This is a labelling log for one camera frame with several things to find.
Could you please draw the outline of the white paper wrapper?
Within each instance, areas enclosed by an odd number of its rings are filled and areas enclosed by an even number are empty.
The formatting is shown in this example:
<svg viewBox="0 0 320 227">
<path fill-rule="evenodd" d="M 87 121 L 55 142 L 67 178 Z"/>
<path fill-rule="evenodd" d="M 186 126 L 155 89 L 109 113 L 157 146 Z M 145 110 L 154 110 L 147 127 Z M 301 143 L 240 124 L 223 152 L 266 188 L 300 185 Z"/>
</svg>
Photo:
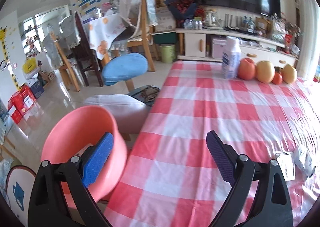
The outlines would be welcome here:
<svg viewBox="0 0 320 227">
<path fill-rule="evenodd" d="M 290 152 L 275 152 L 276 161 L 278 162 L 281 171 L 283 173 L 285 181 L 294 181 L 295 174 L 295 162 Z"/>
</svg>

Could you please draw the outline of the white round lid wrapper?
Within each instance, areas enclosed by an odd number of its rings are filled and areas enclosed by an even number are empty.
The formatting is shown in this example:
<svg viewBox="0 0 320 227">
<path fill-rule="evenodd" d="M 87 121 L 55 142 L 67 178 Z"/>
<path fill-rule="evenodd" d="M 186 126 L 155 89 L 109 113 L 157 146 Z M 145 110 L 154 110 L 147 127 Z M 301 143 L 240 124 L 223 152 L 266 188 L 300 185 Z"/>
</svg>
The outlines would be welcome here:
<svg viewBox="0 0 320 227">
<path fill-rule="evenodd" d="M 293 160 L 307 177 L 311 177 L 314 174 L 316 168 L 315 156 L 305 146 L 300 145 L 295 149 Z"/>
</svg>

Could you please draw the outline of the red white checkered tablecloth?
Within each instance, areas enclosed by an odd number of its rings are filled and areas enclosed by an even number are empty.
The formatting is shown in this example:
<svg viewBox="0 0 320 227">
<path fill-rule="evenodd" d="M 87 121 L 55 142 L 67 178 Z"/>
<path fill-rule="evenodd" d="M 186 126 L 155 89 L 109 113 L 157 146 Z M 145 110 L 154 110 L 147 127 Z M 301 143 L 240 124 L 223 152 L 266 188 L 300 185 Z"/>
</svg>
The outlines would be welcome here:
<svg viewBox="0 0 320 227">
<path fill-rule="evenodd" d="M 226 80 L 221 65 L 173 64 L 105 217 L 113 226 L 208 226 L 231 187 L 206 145 L 215 131 L 266 163 L 303 146 L 319 157 L 319 84 Z"/>
</svg>

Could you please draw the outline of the red gift boxes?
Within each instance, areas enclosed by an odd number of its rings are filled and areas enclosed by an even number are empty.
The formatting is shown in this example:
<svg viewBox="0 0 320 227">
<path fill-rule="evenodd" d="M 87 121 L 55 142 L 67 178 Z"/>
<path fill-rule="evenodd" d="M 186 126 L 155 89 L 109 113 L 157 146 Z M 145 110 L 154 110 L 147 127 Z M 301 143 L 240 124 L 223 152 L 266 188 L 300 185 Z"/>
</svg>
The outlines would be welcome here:
<svg viewBox="0 0 320 227">
<path fill-rule="evenodd" d="M 27 111 L 35 104 L 36 97 L 31 88 L 24 84 L 8 101 L 8 112 L 13 121 L 19 124 Z"/>
</svg>

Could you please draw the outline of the white cushioned stool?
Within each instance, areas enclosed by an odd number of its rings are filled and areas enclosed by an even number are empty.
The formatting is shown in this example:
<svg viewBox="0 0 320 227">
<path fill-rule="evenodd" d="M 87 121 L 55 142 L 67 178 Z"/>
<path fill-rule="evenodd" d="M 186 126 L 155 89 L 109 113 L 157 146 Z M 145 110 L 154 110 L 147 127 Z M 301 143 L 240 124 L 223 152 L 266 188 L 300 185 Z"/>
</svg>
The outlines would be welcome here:
<svg viewBox="0 0 320 227">
<path fill-rule="evenodd" d="M 82 102 L 107 109 L 115 118 L 121 133 L 138 134 L 150 112 L 142 101 L 124 94 L 93 95 Z"/>
</svg>

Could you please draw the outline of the orange tangerine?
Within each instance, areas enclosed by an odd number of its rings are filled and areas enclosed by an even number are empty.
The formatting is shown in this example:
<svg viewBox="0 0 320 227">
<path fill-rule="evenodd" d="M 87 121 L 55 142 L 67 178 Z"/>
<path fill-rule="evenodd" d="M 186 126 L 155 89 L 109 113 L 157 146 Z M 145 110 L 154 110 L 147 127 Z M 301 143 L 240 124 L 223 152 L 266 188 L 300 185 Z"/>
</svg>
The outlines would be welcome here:
<svg viewBox="0 0 320 227">
<path fill-rule="evenodd" d="M 280 72 L 275 72 L 272 83 L 275 85 L 280 85 L 283 83 L 283 76 Z"/>
</svg>

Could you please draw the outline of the light wooden chair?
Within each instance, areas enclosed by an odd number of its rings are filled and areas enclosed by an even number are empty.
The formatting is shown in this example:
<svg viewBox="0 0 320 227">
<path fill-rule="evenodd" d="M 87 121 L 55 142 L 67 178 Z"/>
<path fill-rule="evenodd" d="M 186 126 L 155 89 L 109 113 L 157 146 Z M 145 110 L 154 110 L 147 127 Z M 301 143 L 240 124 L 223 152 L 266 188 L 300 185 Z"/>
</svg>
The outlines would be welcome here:
<svg viewBox="0 0 320 227">
<path fill-rule="evenodd" d="M 59 71 L 66 89 L 69 90 L 69 86 L 72 85 L 75 88 L 75 91 L 79 92 L 80 85 L 72 68 L 72 64 L 67 59 L 67 56 L 53 31 L 46 35 L 43 40 L 43 45 L 51 60 L 53 68 Z"/>
</svg>

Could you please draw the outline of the cartoon patterned floor mat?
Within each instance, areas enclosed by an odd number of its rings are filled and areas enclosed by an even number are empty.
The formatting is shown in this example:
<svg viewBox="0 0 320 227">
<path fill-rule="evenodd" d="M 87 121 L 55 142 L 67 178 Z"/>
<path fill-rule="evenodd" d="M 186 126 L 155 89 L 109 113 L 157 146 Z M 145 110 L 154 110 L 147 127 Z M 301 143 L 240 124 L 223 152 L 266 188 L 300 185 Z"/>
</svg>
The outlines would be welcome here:
<svg viewBox="0 0 320 227">
<path fill-rule="evenodd" d="M 146 104 L 148 107 L 152 107 L 159 92 L 160 89 L 158 87 L 154 85 L 145 85 L 129 92 L 128 96 L 139 100 L 140 102 Z"/>
</svg>

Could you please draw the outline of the dark wooden chair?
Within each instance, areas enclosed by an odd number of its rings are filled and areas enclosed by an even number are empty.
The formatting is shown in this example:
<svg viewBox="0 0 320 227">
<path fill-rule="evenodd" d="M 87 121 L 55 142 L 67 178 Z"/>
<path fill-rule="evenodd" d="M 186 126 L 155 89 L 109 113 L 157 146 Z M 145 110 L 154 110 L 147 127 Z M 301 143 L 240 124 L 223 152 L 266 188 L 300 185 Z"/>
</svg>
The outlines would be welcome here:
<svg viewBox="0 0 320 227">
<path fill-rule="evenodd" d="M 97 59 L 95 51 L 89 47 L 89 42 L 79 14 L 74 12 L 73 17 L 75 21 L 75 31 L 79 33 L 80 40 L 79 44 L 71 48 L 71 50 L 73 51 L 82 79 L 84 80 L 85 86 L 88 87 L 89 82 L 85 72 L 93 71 L 97 77 L 100 87 L 103 87 L 104 83 L 101 77 L 103 66 L 101 61 Z"/>
</svg>

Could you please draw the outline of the white blue drink bottle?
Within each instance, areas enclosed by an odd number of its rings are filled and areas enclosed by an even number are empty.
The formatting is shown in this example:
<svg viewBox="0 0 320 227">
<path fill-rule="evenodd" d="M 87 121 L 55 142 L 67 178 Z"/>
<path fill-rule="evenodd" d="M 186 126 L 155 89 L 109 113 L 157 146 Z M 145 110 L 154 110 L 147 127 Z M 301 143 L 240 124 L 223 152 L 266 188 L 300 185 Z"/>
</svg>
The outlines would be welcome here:
<svg viewBox="0 0 320 227">
<path fill-rule="evenodd" d="M 237 77 L 240 57 L 241 49 L 239 38 L 227 36 L 227 43 L 222 56 L 222 72 L 225 79 Z"/>
</svg>

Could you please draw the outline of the blue cushioned stool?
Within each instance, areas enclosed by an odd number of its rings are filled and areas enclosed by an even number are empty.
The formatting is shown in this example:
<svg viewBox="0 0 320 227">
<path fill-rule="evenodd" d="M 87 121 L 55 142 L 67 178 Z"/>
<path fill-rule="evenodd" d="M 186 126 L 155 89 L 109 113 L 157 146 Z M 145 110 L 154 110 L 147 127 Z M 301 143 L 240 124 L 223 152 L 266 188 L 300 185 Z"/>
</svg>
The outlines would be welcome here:
<svg viewBox="0 0 320 227">
<path fill-rule="evenodd" d="M 140 53 L 128 53 L 109 61 L 101 73 L 104 85 L 114 85 L 145 74 L 148 61 Z"/>
</svg>

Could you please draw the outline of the pink storage box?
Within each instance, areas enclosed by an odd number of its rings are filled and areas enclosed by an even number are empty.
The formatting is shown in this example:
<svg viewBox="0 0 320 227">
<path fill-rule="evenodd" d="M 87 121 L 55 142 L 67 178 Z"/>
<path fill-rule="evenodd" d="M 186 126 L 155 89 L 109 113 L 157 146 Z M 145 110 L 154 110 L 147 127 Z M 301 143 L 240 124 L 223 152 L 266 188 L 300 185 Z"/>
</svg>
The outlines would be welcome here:
<svg viewBox="0 0 320 227">
<path fill-rule="evenodd" d="M 212 57 L 213 59 L 222 59 L 223 50 L 227 43 L 226 39 L 213 38 L 212 39 Z"/>
</svg>

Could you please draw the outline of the white orange patterned cloth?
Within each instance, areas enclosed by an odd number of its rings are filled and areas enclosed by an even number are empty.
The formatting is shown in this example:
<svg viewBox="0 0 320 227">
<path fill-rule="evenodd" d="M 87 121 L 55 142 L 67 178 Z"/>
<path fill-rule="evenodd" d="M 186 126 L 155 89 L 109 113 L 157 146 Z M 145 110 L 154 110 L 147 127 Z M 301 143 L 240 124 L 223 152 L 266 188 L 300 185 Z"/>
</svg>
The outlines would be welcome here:
<svg viewBox="0 0 320 227">
<path fill-rule="evenodd" d="M 89 47 L 97 55 L 97 59 L 103 60 L 108 56 L 113 41 L 126 30 L 118 13 L 92 20 L 85 24 L 88 34 Z"/>
</svg>

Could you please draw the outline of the dark flower bouquet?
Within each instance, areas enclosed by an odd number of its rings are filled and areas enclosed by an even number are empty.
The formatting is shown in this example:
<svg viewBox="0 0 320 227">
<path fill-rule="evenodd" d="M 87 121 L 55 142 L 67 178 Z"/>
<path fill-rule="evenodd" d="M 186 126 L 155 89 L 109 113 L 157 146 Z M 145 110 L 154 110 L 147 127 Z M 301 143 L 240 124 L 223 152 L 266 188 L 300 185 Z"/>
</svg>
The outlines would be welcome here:
<svg viewBox="0 0 320 227">
<path fill-rule="evenodd" d="M 201 0 L 164 0 L 168 10 L 176 20 L 205 18 L 205 10 Z"/>
</svg>

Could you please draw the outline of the giraffe height wall sticker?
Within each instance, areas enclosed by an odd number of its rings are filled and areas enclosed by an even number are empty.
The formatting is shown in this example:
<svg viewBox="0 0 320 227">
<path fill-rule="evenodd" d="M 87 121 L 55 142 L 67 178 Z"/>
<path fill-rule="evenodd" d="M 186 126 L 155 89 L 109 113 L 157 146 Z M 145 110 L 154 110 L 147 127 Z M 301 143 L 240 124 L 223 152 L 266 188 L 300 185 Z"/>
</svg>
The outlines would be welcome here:
<svg viewBox="0 0 320 227">
<path fill-rule="evenodd" d="M 11 62 L 9 59 L 9 47 L 6 45 L 6 36 L 7 36 L 7 27 L 6 26 L 1 27 L 1 49 L 3 51 L 5 65 L 8 68 L 9 66 L 11 66 Z M 16 89 L 21 90 L 21 85 L 18 82 L 17 76 L 12 71 L 12 67 L 9 69 L 9 74 Z"/>
</svg>

